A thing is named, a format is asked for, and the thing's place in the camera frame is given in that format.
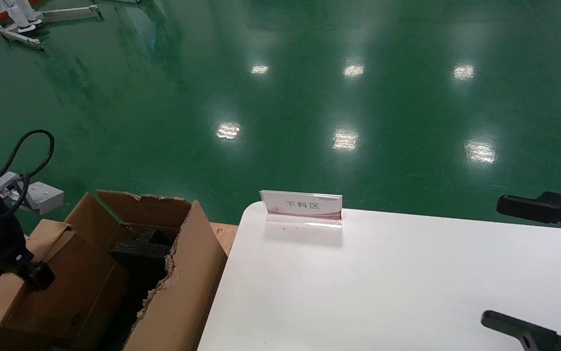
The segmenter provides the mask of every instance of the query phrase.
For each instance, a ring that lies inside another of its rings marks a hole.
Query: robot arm
[[[48,157],[31,173],[19,175],[7,171],[25,138],[37,133],[49,137],[51,146]],[[43,215],[63,204],[63,191],[41,182],[29,184],[30,177],[46,166],[54,147],[55,140],[47,131],[27,133],[18,141],[11,157],[0,171],[0,273],[15,273],[37,290],[46,289],[55,276],[44,262],[31,262],[34,256],[25,246],[25,236],[14,213],[17,209],[23,208]],[[13,203],[11,207],[7,207],[4,202],[7,198]]]
[[[545,192],[538,198],[505,195],[497,202],[497,212],[540,223],[561,223],[561,194]],[[482,325],[515,337],[524,351],[561,351],[561,335],[556,331],[503,313],[485,311]]]

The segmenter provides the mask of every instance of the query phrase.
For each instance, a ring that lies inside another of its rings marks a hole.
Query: white table
[[[243,213],[199,351],[521,351],[492,309],[561,334],[561,229],[343,210]]]

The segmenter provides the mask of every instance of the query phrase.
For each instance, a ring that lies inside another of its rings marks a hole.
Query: metal bracket
[[[60,20],[79,20],[82,18],[96,17],[100,18],[102,14],[98,9],[98,5],[91,5],[87,7],[76,7],[74,9],[61,9],[53,11],[38,11],[38,20],[43,22],[58,22]],[[44,50],[44,45],[38,39],[29,38],[18,33],[18,25],[11,24],[8,27],[0,26],[0,34],[6,39],[18,40],[28,46],[33,46],[37,49]]]
[[[20,197],[19,189],[10,191],[7,196],[13,202],[17,202]],[[25,209],[31,210],[37,215],[44,215],[64,204],[64,191],[42,182],[35,182],[29,184],[24,202]]]

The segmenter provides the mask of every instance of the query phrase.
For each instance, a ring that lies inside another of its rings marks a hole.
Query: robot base
[[[101,16],[98,5],[92,5],[87,7],[78,7],[75,9],[39,11],[37,18],[43,22],[58,22],[60,20],[79,20],[81,18],[91,17],[100,18]],[[18,26],[16,24],[12,24],[8,27],[0,26],[0,34],[6,39],[18,40],[29,46],[44,50],[44,45],[42,45],[40,40],[29,38],[18,33]]]

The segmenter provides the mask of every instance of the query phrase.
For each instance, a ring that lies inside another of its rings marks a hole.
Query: box flap
[[[64,221],[87,242],[108,252],[116,241],[133,238],[109,212],[86,193]]]
[[[35,261],[44,260],[60,236],[69,228],[67,224],[43,219],[27,240],[26,247],[35,255]],[[13,273],[0,277],[0,327],[4,324],[18,302],[27,293],[24,280]]]
[[[47,351],[49,344],[48,337],[11,329],[0,329],[0,351]]]
[[[89,317],[115,262],[73,230],[65,231],[47,260],[55,281],[26,293],[3,327],[72,339]]]
[[[167,277],[149,293],[124,351],[189,351],[225,257],[194,201],[166,257]]]
[[[191,204],[178,197],[135,195],[121,191],[97,190],[96,194],[122,222],[178,228]]]
[[[128,278],[127,271],[120,265],[115,264],[79,334],[71,342],[60,346],[76,351],[95,350],[100,338],[109,327],[111,318],[127,293]]]

